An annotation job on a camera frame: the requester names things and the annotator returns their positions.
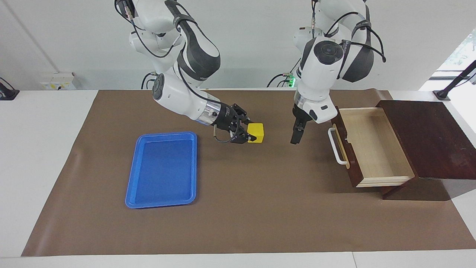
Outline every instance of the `wall socket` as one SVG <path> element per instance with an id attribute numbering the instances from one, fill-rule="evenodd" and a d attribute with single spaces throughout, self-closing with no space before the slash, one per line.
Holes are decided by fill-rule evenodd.
<path id="1" fill-rule="evenodd" d="M 42 73 L 41 85 L 44 90 L 76 90 L 78 81 L 72 72 Z"/>

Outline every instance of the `white handle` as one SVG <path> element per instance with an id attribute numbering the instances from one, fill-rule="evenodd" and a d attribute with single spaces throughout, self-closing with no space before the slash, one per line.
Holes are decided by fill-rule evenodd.
<path id="1" fill-rule="evenodd" d="M 341 165 L 347 165 L 348 164 L 347 161 L 342 161 L 339 157 L 339 153 L 337 152 L 336 143 L 334 142 L 334 138 L 332 137 L 332 131 L 335 131 L 335 130 L 336 130 L 335 128 L 331 127 L 327 131 L 327 134 L 329 135 L 330 144 L 332 145 L 332 150 L 334 151 L 334 156 L 336 157 L 337 163 Z"/>

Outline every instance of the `plastic tray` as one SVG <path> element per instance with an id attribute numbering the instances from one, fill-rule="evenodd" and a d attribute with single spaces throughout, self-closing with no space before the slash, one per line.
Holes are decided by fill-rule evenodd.
<path id="1" fill-rule="evenodd" d="M 176 206 L 197 195 L 197 135 L 193 132 L 139 137 L 130 170 L 126 205 Z"/>

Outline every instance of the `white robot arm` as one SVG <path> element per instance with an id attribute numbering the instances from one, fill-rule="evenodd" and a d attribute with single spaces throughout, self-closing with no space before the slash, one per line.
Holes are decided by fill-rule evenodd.
<path id="1" fill-rule="evenodd" d="M 230 139 L 224 142 L 256 140 L 241 125 L 251 123 L 243 109 L 198 89 L 220 68 L 220 54 L 182 5 L 176 0 L 115 0 L 114 4 L 134 27 L 129 36 L 131 46 L 149 57 L 156 70 L 152 91 L 157 103 L 226 130 Z"/>
<path id="2" fill-rule="evenodd" d="M 386 61 L 381 40 L 371 28 L 366 0 L 312 2 L 313 10 L 317 8 L 317 27 L 313 23 L 313 27 L 301 28 L 294 37 L 302 58 L 294 72 L 297 90 L 292 144 L 300 142 L 306 122 L 313 120 L 319 124 L 337 115 L 329 97 L 337 79 L 355 82 L 365 78 L 372 69 L 374 52 Z M 371 47 L 371 33 L 379 39 L 382 52 Z"/>

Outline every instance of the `table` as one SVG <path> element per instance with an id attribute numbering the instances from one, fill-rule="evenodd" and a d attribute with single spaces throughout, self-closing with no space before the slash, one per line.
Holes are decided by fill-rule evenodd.
<path id="1" fill-rule="evenodd" d="M 224 255 L 153 255 L 153 256 L 78 256 L 17 258 L 20 256 L 31 230 L 58 177 L 69 150 L 85 120 L 97 91 L 45 91 L 21 92 L 14 102 L 1 103 L 0 114 L 12 115 L 0 118 L 0 137 L 9 139 L 2 144 L 0 170 L 3 187 L 0 189 L 0 207 L 4 215 L 0 219 L 0 264 L 5 266 L 64 266 L 102 265 L 114 266 L 130 263 L 144 265 L 162 264 L 169 267 L 177 263 L 213 267 L 225 264 L 248 266 L 273 265 L 274 267 L 308 267 L 315 264 L 329 267 L 370 267 L 373 260 L 391 259 L 393 264 L 407 266 L 412 259 L 427 259 L 424 265 L 445 267 L 445 262 L 470 267 L 476 263 L 476 250 L 375 252 L 375 253 L 294 253 L 294 254 L 224 254 Z M 436 99 L 428 92 L 392 92 L 397 100 Z M 476 134 L 465 123 L 451 103 L 445 103 L 449 111 L 465 131 L 473 145 Z M 476 212 L 470 205 L 476 201 L 476 191 L 453 200 L 473 236 L 476 236 Z"/>

